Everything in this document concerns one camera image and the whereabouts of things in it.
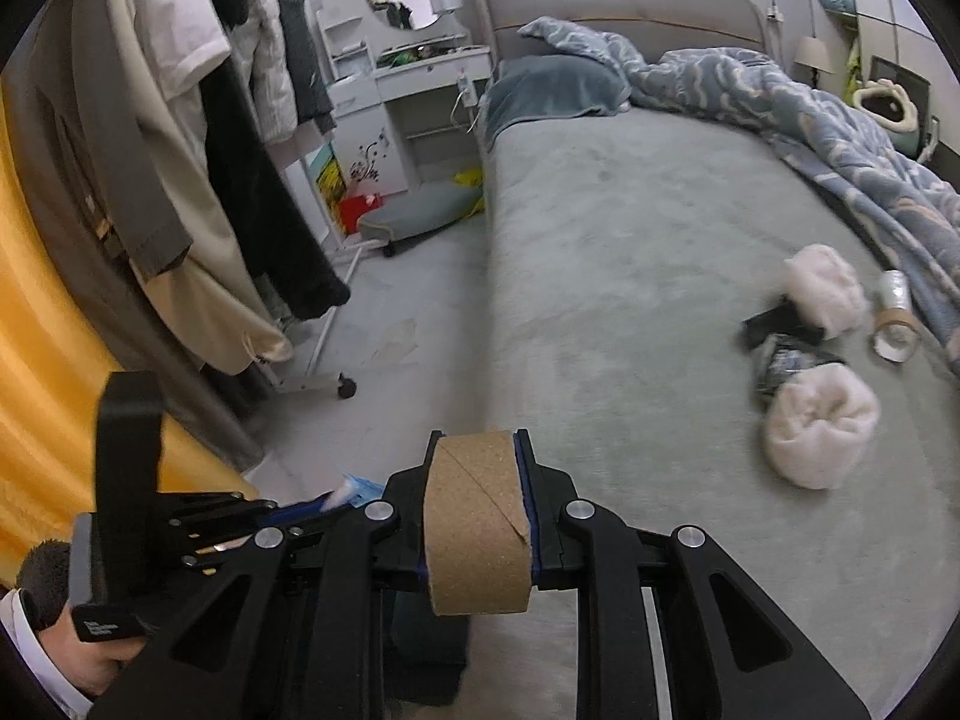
white fluffy sock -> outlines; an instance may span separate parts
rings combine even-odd
[[[784,264],[787,296],[797,304],[805,322],[823,327],[827,338],[860,324],[867,298],[853,266],[834,248],[809,245]]]
[[[770,463],[795,485],[838,488],[870,442],[880,401],[846,365],[802,370],[774,397],[764,428]]]

vanity table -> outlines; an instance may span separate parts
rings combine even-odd
[[[493,68],[488,47],[457,47],[466,37],[452,15],[459,5],[323,0],[317,19],[338,77],[328,87],[333,149],[357,194],[394,196],[480,164],[469,131],[477,109],[458,82],[478,97]]]

blue patterned blanket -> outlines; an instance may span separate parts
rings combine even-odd
[[[623,76],[643,108],[757,132],[793,170],[835,194],[910,280],[915,302],[960,376],[960,196],[894,150],[886,131],[829,92],[793,81],[746,49],[683,49],[647,63],[622,35],[547,16],[520,28]]]

bed sheet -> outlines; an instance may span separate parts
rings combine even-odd
[[[488,427],[528,428],[541,463],[635,527],[702,525],[885,716],[960,604],[960,397],[934,338],[903,367],[867,326],[829,343],[883,413],[840,490],[799,490],[762,456],[736,336],[804,245],[875,287],[814,191],[748,132],[637,109],[517,124],[486,172]],[[449,716],[572,718],[575,605],[535,592],[477,619]]]

black hair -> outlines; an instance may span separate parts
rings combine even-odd
[[[49,628],[61,615],[69,594],[69,576],[70,544],[66,541],[43,541],[27,552],[16,586],[34,631]]]

